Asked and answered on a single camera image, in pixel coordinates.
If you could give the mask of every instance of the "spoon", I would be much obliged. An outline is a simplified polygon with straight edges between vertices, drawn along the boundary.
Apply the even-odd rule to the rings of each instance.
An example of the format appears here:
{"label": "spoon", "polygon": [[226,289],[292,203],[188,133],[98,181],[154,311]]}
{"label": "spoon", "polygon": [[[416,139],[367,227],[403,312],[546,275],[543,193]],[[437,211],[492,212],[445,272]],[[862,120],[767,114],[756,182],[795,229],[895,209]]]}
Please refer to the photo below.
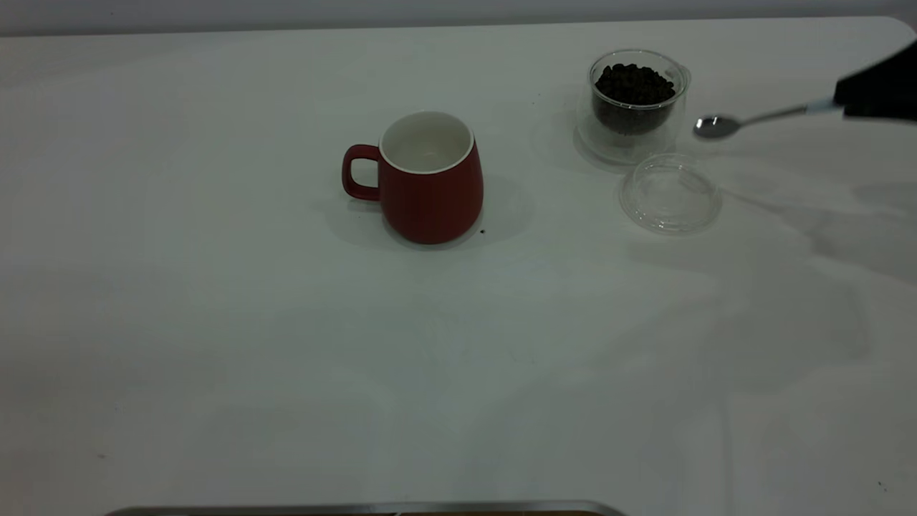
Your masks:
{"label": "spoon", "polygon": [[842,106],[834,103],[833,98],[825,98],[823,100],[810,102],[809,104],[787,107],[780,111],[773,111],[742,121],[726,115],[710,115],[709,117],[697,119],[697,123],[694,124],[694,134],[698,138],[705,140],[719,140],[728,138],[736,134],[741,128],[752,124],[775,120],[777,118],[796,117],[798,115],[816,115],[818,113],[834,111],[841,107]]}

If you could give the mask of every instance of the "mug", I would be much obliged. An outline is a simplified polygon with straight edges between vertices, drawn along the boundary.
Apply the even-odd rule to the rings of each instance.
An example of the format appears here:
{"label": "mug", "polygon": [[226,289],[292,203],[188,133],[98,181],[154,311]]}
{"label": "mug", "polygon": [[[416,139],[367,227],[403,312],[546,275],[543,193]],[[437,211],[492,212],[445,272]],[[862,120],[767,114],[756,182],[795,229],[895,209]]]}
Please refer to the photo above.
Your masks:
{"label": "mug", "polygon": [[[379,164],[379,187],[359,185],[354,160]],[[382,214],[407,240],[442,243],[474,225],[484,202],[481,158],[474,134],[447,113],[421,111],[393,123],[379,146],[354,145],[341,167],[344,191],[379,201]]]}

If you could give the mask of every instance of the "white table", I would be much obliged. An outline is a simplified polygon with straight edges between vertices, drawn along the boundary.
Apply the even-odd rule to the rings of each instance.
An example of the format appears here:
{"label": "white table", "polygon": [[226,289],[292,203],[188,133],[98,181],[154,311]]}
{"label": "white table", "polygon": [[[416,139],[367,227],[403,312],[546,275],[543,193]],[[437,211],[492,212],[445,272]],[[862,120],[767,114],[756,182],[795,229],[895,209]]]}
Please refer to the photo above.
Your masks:
{"label": "white table", "polygon": [[[917,129],[826,116],[711,145],[686,123],[727,195],[673,239],[624,215],[571,121],[607,50],[689,67],[691,120],[828,95],[912,38],[810,18],[0,39],[0,513],[915,512]],[[436,250],[339,176],[423,107],[469,122],[486,176],[479,226]]]}

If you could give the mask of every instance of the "gray wall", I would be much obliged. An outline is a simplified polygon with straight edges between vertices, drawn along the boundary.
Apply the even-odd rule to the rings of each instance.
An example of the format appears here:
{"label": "gray wall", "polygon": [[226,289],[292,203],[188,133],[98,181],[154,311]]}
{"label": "gray wall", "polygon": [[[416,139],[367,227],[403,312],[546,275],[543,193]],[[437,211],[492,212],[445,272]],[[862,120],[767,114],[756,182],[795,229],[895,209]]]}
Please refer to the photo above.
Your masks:
{"label": "gray wall", "polygon": [[917,14],[914,4],[914,0],[0,0],[0,35],[899,15],[911,9]]}

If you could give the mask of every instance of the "coffee bean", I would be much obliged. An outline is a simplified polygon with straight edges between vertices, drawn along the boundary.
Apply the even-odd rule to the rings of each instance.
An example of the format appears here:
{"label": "coffee bean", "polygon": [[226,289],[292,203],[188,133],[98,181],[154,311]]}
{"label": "coffee bean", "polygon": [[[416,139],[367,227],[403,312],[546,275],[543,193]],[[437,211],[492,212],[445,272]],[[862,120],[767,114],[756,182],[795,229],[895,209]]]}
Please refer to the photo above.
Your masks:
{"label": "coffee bean", "polygon": [[[675,85],[649,67],[617,63],[605,66],[595,82],[602,95],[635,106],[661,104],[675,95]],[[671,106],[658,109],[629,109],[618,107],[594,96],[592,107],[601,123],[625,135],[645,134],[666,121]]]}

